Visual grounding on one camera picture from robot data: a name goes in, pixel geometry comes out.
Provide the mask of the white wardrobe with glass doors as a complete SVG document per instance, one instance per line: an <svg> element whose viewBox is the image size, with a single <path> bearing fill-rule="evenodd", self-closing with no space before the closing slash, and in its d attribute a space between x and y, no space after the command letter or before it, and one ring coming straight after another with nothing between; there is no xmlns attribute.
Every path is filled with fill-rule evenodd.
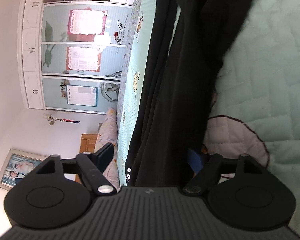
<svg viewBox="0 0 300 240"><path fill-rule="evenodd" d="M21 0L17 57L29 109L104 114L119 99L134 0Z"/></svg>

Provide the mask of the wooden headboard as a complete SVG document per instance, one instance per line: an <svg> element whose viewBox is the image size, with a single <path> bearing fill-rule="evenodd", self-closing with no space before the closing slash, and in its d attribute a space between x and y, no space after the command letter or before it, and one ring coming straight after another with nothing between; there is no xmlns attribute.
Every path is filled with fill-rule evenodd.
<svg viewBox="0 0 300 240"><path fill-rule="evenodd" d="M79 153L94 153L97 137L98 134L82 134Z"/></svg>

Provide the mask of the hanging wall ornament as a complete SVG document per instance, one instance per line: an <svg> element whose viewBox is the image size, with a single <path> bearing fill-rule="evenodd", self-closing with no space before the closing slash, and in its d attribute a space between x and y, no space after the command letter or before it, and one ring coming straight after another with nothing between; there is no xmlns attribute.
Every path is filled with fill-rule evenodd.
<svg viewBox="0 0 300 240"><path fill-rule="evenodd" d="M78 120L71 120L71 119L59 119L59 118L55 118L53 117L51 114L43 114L43 118L46 119L50 125L54 125L55 122L59 121L59 122L67 122L67 123L72 123L72 124L79 124L80 121Z"/></svg>

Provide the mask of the framed wedding photo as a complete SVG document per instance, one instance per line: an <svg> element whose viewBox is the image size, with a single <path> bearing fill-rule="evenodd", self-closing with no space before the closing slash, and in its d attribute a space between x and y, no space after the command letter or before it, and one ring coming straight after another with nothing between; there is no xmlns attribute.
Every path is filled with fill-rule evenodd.
<svg viewBox="0 0 300 240"><path fill-rule="evenodd" d="M47 156L10 149L0 170L0 188L9 191Z"/></svg>

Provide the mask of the black garment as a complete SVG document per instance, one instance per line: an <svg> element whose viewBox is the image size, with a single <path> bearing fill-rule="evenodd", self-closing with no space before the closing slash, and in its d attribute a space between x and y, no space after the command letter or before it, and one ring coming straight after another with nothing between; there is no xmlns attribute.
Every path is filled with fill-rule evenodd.
<svg viewBox="0 0 300 240"><path fill-rule="evenodd" d="M129 186L181 186L202 149L217 74L253 0L157 0L138 117L126 160Z"/></svg>

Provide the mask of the mint green quilted bedspread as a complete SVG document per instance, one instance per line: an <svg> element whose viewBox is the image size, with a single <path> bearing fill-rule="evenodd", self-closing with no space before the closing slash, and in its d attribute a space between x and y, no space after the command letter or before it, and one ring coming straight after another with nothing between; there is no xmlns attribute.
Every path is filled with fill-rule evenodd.
<svg viewBox="0 0 300 240"><path fill-rule="evenodd" d="M254 0L216 81L204 144L247 152L290 188L300 235L300 0Z"/></svg>

